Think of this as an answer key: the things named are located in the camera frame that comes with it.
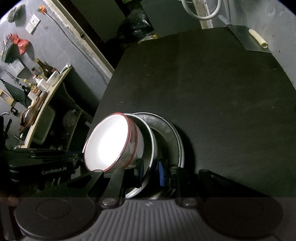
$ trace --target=countertop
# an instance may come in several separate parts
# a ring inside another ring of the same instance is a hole
[[[296,92],[271,53],[228,28],[189,31],[125,51],[90,132],[113,112],[170,121],[185,168],[209,169],[270,196],[296,196]]]

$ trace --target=paper roll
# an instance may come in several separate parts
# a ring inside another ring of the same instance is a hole
[[[257,33],[255,30],[253,29],[249,29],[249,33],[258,41],[258,43],[260,44],[260,46],[262,48],[268,48],[268,44],[266,43],[266,41],[264,40],[264,38],[262,38],[259,33]]]

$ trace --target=black table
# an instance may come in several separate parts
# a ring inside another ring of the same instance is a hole
[[[90,132],[113,112],[152,112],[180,132],[189,170],[296,196],[295,107],[295,89],[272,54],[247,51],[229,29],[214,28],[126,50]]]

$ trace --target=dark tabletop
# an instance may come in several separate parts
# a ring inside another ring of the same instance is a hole
[[[151,112],[178,129],[185,167],[209,169],[271,196],[296,196],[296,92],[271,53],[227,28],[126,50],[90,132],[113,112]]]

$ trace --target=red plastic bag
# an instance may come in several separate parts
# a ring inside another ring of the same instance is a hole
[[[27,52],[28,47],[30,45],[30,41],[26,39],[20,39],[17,34],[11,35],[11,40],[14,44],[17,44],[19,48],[20,55],[23,55],[25,52]]]

